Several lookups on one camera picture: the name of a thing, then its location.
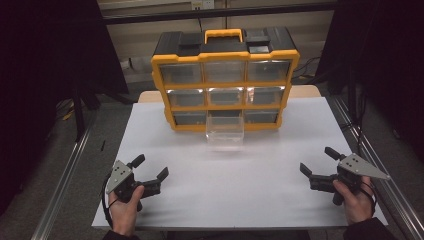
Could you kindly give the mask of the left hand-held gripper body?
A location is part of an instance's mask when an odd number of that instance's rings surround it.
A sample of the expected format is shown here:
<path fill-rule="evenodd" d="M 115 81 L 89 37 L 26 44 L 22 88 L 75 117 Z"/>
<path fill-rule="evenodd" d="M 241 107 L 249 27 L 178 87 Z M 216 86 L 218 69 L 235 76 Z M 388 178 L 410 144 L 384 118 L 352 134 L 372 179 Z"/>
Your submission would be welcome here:
<path fill-rule="evenodd" d="M 142 198 L 151 197 L 161 193 L 161 183 L 157 176 L 153 180 L 140 182 L 134 179 L 133 169 L 118 160 L 111 170 L 111 180 L 107 183 L 107 193 L 114 192 L 118 200 L 128 203 L 134 190 L 138 186 L 144 187 Z"/>

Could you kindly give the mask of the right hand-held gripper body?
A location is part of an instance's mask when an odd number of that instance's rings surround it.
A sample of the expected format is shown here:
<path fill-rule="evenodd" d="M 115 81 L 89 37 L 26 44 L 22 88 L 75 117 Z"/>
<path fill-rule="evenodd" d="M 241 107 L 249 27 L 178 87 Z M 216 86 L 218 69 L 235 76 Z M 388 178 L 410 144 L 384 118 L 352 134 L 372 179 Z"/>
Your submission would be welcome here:
<path fill-rule="evenodd" d="M 355 193 L 361 190 L 363 176 L 383 180 L 391 179 L 388 174 L 355 153 L 348 156 L 345 155 L 344 159 L 336 161 L 338 162 L 336 174 L 324 176 L 312 173 L 309 183 L 311 190 L 333 193 L 333 203 L 337 206 L 340 206 L 344 202 L 344 198 L 333 186 L 334 180 L 344 183 L 351 192 Z"/>

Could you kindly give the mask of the person's right hand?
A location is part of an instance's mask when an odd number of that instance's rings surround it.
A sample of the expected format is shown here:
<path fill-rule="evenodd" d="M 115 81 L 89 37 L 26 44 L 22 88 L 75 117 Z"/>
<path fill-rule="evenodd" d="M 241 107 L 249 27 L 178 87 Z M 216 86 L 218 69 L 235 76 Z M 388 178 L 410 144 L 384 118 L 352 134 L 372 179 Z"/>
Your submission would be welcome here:
<path fill-rule="evenodd" d="M 369 196 L 373 195 L 371 179 L 362 177 L 361 188 L 365 191 L 357 194 L 352 193 L 349 188 L 338 180 L 333 181 L 333 186 L 344 198 L 344 210 L 347 223 L 349 225 L 359 223 L 373 216 L 373 200 Z"/>

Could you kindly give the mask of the person's left hand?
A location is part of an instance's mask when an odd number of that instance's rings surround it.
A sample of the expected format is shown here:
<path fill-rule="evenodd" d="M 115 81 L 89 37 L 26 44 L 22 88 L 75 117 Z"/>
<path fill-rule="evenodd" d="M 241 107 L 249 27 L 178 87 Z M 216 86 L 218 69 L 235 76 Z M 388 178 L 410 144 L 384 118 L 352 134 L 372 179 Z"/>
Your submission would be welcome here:
<path fill-rule="evenodd" d="M 119 236 L 133 237 L 137 218 L 137 205 L 144 193 L 144 187 L 138 186 L 128 203 L 118 200 L 117 195 L 111 192 L 108 196 L 109 210 L 112 218 L 112 231 Z"/>

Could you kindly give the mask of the single clear plastic drawer bin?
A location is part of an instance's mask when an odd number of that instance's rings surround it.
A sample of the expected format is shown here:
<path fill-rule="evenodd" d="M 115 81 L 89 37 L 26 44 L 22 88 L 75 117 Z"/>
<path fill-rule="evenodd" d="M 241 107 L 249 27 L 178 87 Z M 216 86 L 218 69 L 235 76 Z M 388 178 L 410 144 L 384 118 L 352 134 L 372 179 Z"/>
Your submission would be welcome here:
<path fill-rule="evenodd" d="M 241 150 L 244 140 L 244 118 L 241 111 L 209 111 L 205 135 L 211 151 Z"/>

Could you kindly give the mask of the set of clear organizer drawers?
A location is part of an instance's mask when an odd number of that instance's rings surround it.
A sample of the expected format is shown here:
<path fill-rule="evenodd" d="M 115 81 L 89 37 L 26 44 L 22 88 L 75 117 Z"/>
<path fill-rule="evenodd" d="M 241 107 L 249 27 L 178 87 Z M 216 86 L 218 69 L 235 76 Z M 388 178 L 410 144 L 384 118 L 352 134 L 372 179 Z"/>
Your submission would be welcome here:
<path fill-rule="evenodd" d="M 215 61 L 160 67 L 174 125 L 275 124 L 289 60 Z"/>

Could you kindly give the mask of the black curtain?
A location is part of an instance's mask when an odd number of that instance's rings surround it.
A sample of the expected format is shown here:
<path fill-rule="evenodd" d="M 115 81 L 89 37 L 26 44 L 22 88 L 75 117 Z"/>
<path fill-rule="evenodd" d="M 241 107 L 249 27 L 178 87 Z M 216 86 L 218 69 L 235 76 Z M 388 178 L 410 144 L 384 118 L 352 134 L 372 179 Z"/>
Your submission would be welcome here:
<path fill-rule="evenodd" d="M 316 75 L 338 93 L 350 78 L 424 162 L 424 0 L 336 0 Z"/>
<path fill-rule="evenodd" d="M 56 105 L 127 84 L 97 0 L 0 0 L 0 216 L 32 172 Z"/>

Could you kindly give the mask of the yellow black drawer organizer cabinet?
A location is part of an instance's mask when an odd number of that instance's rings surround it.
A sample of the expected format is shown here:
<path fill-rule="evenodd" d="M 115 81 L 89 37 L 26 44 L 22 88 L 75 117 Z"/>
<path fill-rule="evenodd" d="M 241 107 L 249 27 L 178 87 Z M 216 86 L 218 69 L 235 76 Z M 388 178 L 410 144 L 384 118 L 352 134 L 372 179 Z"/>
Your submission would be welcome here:
<path fill-rule="evenodd" d="M 268 130 L 276 129 L 282 124 L 283 110 L 287 106 L 292 87 L 291 79 L 299 59 L 300 53 L 285 27 L 164 32 L 151 58 L 152 77 L 156 88 L 161 93 L 165 105 L 164 114 L 171 128 L 176 131 L 204 131 L 206 124 L 178 127 L 171 121 L 171 107 L 160 73 L 162 65 L 232 60 L 289 60 L 291 65 L 287 77 L 287 89 L 277 122 L 275 124 L 244 123 L 244 129 L 247 131 Z"/>

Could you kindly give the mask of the aluminium frame rail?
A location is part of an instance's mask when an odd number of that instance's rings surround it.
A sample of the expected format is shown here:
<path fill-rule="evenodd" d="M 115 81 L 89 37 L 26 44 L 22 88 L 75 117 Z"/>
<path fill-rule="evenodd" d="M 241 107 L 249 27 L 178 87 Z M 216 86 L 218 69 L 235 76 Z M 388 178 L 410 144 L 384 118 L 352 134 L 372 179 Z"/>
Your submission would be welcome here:
<path fill-rule="evenodd" d="M 83 131 L 79 140 L 74 144 L 72 153 L 67 160 L 65 169 L 62 172 L 53 195 L 41 216 L 41 219 L 31 237 L 31 240 L 48 240 L 53 225 L 64 202 L 69 183 L 74 175 L 78 162 L 81 159 L 82 153 L 92 132 L 96 118 L 96 111 L 88 114 L 86 129 Z"/>
<path fill-rule="evenodd" d="M 389 174 L 382 159 L 372 147 L 362 129 L 355 125 L 348 114 L 347 105 L 341 97 L 329 97 L 328 102 L 336 109 L 341 118 L 343 130 L 354 140 L 356 151 L 372 165 Z M 394 178 L 390 180 L 378 180 L 380 184 L 379 202 L 382 203 L 397 229 L 402 233 L 405 240 L 424 240 L 424 224 L 408 199 L 399 189 Z"/>

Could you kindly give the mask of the black stand post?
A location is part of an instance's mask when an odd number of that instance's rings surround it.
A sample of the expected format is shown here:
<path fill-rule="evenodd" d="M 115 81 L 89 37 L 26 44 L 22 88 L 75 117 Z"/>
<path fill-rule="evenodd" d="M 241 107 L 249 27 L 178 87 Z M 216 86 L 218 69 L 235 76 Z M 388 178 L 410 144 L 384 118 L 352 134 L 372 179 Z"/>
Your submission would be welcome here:
<path fill-rule="evenodd" d="M 79 142 L 85 133 L 85 121 L 82 111 L 81 98 L 77 87 L 72 90 L 72 100 L 74 104 L 74 114 L 77 127 L 76 142 Z"/>

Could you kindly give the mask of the black horizontal frame bar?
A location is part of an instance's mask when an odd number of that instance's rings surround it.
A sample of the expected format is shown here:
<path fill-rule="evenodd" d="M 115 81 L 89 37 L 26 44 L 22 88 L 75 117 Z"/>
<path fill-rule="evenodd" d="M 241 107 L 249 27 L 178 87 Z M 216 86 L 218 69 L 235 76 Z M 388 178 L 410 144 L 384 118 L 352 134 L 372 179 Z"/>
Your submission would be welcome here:
<path fill-rule="evenodd" d="M 188 19 L 199 19 L 199 18 L 217 18 L 217 17 L 249 16 L 249 15 L 330 11 L 330 10 L 335 10 L 337 7 L 338 7 L 337 2 L 323 2 L 323 3 L 305 3 L 305 4 L 294 4 L 294 5 L 212 9 L 212 10 L 190 10 L 190 11 L 181 11 L 181 12 L 166 12 L 166 13 L 153 13 L 153 14 L 114 15 L 114 16 L 104 17 L 102 19 L 102 22 L 105 25 L 117 25 L 117 24 L 132 24 L 132 23 L 143 23 L 143 22 L 188 20 Z"/>

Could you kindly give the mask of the white wall outlet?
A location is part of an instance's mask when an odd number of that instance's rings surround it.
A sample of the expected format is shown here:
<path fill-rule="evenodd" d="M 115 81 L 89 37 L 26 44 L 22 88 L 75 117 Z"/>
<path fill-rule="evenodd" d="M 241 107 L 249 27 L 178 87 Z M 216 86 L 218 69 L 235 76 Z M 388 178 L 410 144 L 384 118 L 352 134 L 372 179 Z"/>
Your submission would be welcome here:
<path fill-rule="evenodd" d="M 214 0 L 192 0 L 191 8 L 193 10 L 210 10 L 215 8 Z"/>

